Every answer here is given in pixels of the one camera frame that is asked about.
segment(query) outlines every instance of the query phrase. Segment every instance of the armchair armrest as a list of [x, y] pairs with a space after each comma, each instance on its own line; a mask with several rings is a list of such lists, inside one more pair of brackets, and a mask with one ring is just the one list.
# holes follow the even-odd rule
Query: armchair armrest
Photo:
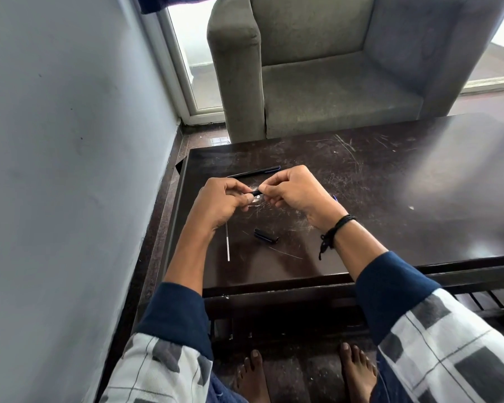
[[445, 116], [504, 17], [504, 0], [376, 0], [364, 51]]
[[217, 0], [207, 42], [232, 143], [265, 139], [261, 35], [250, 0]]

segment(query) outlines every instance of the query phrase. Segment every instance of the navy blue sleeve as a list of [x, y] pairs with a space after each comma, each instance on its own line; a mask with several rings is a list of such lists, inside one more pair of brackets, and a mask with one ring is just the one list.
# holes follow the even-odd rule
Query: navy blue sleeve
[[208, 330], [209, 318], [202, 296], [175, 283], [159, 285], [136, 327], [136, 332], [189, 346], [213, 360]]
[[403, 314], [439, 287], [392, 251], [368, 264], [356, 280], [356, 297], [375, 345]]

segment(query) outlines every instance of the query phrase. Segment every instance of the foot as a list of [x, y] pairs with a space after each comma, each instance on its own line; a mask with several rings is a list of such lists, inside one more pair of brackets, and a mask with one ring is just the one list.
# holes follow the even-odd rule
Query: foot
[[343, 343], [340, 359], [346, 374], [351, 403], [369, 403], [371, 391], [377, 383], [377, 368], [356, 345]]
[[232, 388], [249, 403], [271, 403], [259, 351], [254, 349], [250, 359], [244, 359], [244, 365], [237, 369]]

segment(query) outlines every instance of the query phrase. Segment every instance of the black bracelet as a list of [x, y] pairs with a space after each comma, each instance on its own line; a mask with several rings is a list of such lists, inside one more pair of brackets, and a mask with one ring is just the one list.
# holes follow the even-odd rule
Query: black bracelet
[[345, 215], [342, 219], [334, 225], [334, 227], [329, 230], [327, 233], [324, 235], [321, 235], [321, 240], [323, 240], [323, 243], [321, 243], [321, 248], [319, 249], [319, 259], [321, 260], [321, 253], [325, 253], [328, 248], [334, 248], [334, 235], [340, 229], [343, 225], [345, 225], [347, 222], [350, 220], [356, 220], [355, 216], [347, 214]]

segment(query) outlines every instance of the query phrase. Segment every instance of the table top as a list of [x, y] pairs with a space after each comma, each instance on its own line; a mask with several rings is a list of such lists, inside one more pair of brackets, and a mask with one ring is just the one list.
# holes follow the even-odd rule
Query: table top
[[[193, 149], [181, 171], [169, 254], [209, 177], [298, 164], [412, 265], [504, 256], [504, 125], [483, 114]], [[265, 176], [242, 182], [255, 189]], [[278, 242], [259, 241], [254, 228]], [[335, 251], [319, 261], [320, 234], [303, 214], [274, 208], [263, 196], [235, 213], [228, 235], [230, 261], [224, 227], [209, 246], [204, 297], [349, 279]]]

